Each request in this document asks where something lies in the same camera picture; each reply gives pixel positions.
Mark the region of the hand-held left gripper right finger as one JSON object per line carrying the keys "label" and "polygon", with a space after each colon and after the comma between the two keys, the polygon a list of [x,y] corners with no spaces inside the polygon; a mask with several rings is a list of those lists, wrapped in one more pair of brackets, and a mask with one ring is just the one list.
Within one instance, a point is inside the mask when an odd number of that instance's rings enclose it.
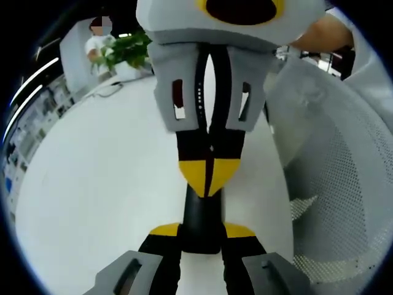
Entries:
{"label": "hand-held left gripper right finger", "polygon": [[268,253],[256,234],[226,222],[222,240],[224,282],[228,294],[310,294],[301,270],[278,253]]}

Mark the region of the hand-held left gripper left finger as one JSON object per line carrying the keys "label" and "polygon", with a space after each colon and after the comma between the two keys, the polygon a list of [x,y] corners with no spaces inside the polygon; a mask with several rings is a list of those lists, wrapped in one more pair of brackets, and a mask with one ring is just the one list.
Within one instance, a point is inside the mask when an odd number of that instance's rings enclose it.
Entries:
{"label": "hand-held left gripper left finger", "polygon": [[151,230],[137,251],[127,251],[95,277],[86,294],[176,294],[181,276],[179,223]]}

